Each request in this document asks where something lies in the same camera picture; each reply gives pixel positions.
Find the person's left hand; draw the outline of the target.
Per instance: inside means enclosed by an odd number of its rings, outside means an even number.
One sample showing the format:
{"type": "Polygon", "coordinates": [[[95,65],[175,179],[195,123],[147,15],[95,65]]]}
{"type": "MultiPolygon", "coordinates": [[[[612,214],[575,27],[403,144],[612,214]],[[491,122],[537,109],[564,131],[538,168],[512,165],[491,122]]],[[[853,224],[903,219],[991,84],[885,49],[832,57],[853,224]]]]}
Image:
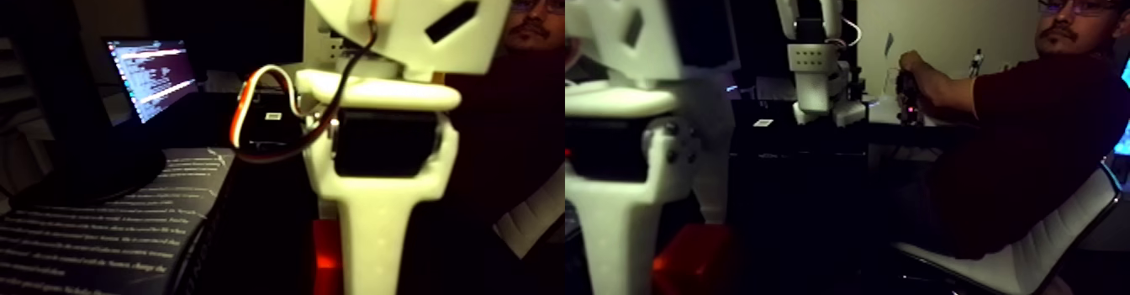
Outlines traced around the person's left hand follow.
{"type": "Polygon", "coordinates": [[[918,90],[919,85],[922,84],[920,69],[923,66],[924,60],[916,50],[910,50],[899,55],[899,71],[895,81],[897,90],[906,92],[911,90],[911,88],[913,88],[913,90],[918,90]]]}

